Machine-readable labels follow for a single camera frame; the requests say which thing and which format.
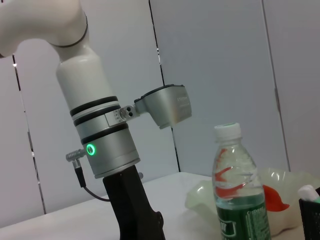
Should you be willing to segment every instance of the black container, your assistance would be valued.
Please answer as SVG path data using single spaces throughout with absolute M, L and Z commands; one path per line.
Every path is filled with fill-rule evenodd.
M 320 203 L 300 199 L 299 204 L 305 240 L 320 240 Z

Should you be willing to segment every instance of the black stand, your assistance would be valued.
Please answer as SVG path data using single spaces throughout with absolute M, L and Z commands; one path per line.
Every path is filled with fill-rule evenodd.
M 136 166 L 103 179 L 120 228 L 120 240 L 165 240 L 164 220 L 151 208 Z

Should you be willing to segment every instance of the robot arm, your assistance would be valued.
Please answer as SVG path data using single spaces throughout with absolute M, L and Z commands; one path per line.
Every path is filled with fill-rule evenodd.
M 8 57 L 27 39 L 52 45 L 78 42 L 87 29 L 78 0 L 5 0 L 0 7 L 0 54 Z
M 163 219 L 150 207 L 135 164 L 140 161 L 127 121 L 150 113 L 163 129 L 192 115 L 184 86 L 167 85 L 120 107 L 99 56 L 89 46 L 80 0 L 5 0 L 0 4 L 0 58 L 27 39 L 52 45 L 60 57 L 56 75 L 83 150 L 68 154 L 74 168 L 87 156 L 103 178 L 121 240 L 164 240 Z

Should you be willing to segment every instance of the bottle cap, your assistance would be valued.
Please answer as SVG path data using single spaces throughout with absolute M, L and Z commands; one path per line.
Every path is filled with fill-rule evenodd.
M 319 199 L 319 194 L 312 185 L 305 185 L 298 190 L 298 194 L 304 201 L 315 202 Z
M 229 124 L 215 126 L 214 133 L 215 133 L 216 139 L 219 142 L 239 139 L 242 137 L 239 123 L 229 123 Z

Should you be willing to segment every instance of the black ring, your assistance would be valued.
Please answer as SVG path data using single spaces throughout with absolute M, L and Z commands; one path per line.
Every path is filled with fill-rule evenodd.
M 73 117 L 74 115 L 81 113 L 84 110 L 93 108 L 93 107 L 101 105 L 101 104 L 106 104 L 106 103 L 116 102 L 116 101 L 118 101 L 118 98 L 116 96 L 108 96 L 108 97 L 100 98 L 98 100 L 85 103 L 81 106 L 78 106 L 78 107 L 72 109 L 70 111 L 70 115 L 71 115 L 71 117 Z
M 64 48 L 71 48 L 71 47 L 77 45 L 78 43 L 82 42 L 82 40 L 83 40 L 83 39 L 85 38 L 85 36 L 87 35 L 88 29 L 89 29 L 87 16 L 85 16 L 85 19 L 86 19 L 86 28 L 85 28 L 85 31 L 84 31 L 83 36 L 80 38 L 79 41 L 77 41 L 77 42 L 75 42 L 75 43 L 73 43 L 73 44 L 70 44 L 70 45 L 66 45 L 66 46 L 54 45 L 54 44 L 52 44 L 52 43 L 51 43 L 51 45 L 52 45 L 52 46 L 55 46 L 55 47 L 57 47 L 57 48 L 62 48 L 62 49 L 64 49 Z
M 85 144 L 90 143 L 90 142 L 92 142 L 94 140 L 103 138 L 103 137 L 105 137 L 107 135 L 114 134 L 116 132 L 119 132 L 121 130 L 125 130 L 125 129 L 128 129 L 128 128 L 129 128 L 129 126 L 126 123 L 118 125 L 118 126 L 114 126 L 112 128 L 108 128 L 106 130 L 100 131 L 100 132 L 98 132 L 96 134 L 93 134 L 91 136 L 87 136 L 87 137 L 81 139 L 81 143 L 82 143 L 82 145 L 85 145 Z
M 94 111 L 93 113 L 90 113 L 90 114 L 88 114 L 88 115 L 79 117 L 78 119 L 74 120 L 74 121 L 73 121 L 74 126 L 78 126 L 78 125 L 80 125 L 80 124 L 85 123 L 86 121 L 89 121 L 89 120 L 94 119 L 94 118 L 96 118 L 96 117 L 99 117 L 99 116 L 101 116 L 101 115 L 104 115 L 104 114 L 113 112 L 114 110 L 118 110 L 118 109 L 120 109 L 120 108 L 121 108 L 120 105 L 116 105 L 116 106 L 110 106 L 110 107 L 101 109 L 101 110 L 99 110 L 99 111 Z

